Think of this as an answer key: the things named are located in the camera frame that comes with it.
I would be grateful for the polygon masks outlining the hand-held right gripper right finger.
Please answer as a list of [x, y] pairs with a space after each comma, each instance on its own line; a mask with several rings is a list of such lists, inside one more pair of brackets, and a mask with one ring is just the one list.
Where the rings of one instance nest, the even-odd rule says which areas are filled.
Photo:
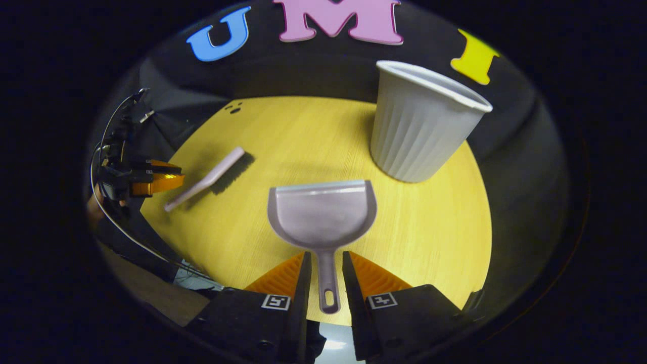
[[427, 362], [474, 320], [431, 284], [412, 287], [376, 263], [343, 253], [358, 361]]

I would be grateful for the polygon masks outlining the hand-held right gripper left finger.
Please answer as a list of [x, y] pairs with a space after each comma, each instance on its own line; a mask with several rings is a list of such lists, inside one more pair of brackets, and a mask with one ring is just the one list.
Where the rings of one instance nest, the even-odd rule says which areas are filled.
[[300, 253], [247, 289], [226, 287], [185, 327], [235, 363], [305, 363], [311, 255]]

